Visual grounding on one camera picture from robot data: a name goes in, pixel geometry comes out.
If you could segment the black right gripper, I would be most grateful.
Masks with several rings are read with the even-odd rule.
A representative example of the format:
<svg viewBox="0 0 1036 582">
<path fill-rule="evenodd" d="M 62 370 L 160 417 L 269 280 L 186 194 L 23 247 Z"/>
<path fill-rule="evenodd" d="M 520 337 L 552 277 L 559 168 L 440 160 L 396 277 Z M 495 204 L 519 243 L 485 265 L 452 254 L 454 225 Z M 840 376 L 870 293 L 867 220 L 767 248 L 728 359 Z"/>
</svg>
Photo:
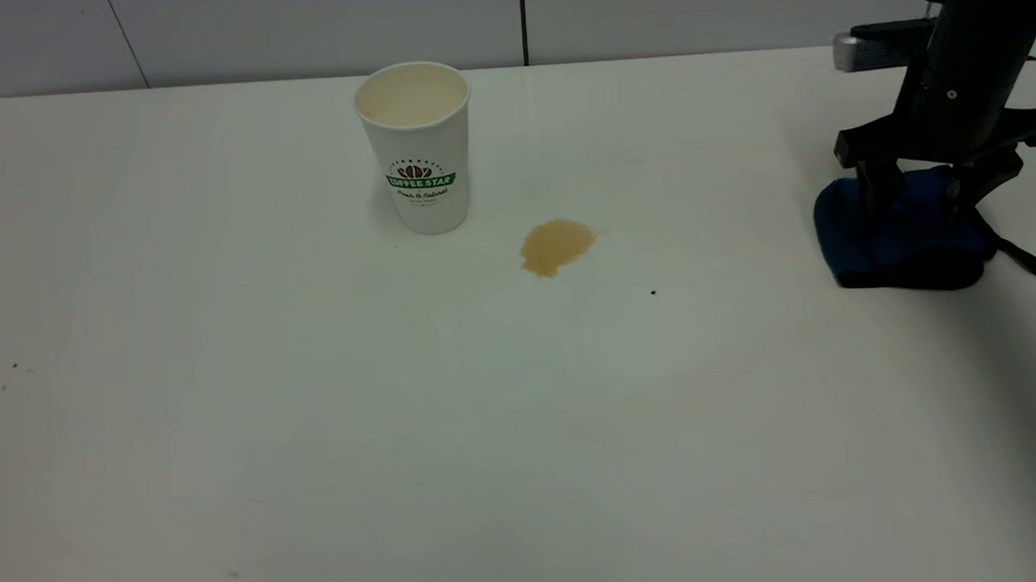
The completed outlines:
<svg viewBox="0 0 1036 582">
<path fill-rule="evenodd" d="M 1005 147 L 1036 148 L 1036 109 L 1008 107 L 1036 39 L 1036 20 L 1009 24 L 992 17 L 974 25 L 945 18 L 941 34 L 936 23 L 932 17 L 863 24 L 832 42 L 840 72 L 905 69 L 891 114 L 840 130 L 834 147 L 841 169 L 857 165 L 866 224 L 877 224 L 905 190 L 897 159 L 973 161 L 949 165 L 944 209 L 956 223 L 1020 174 L 1019 153 Z"/>
</svg>

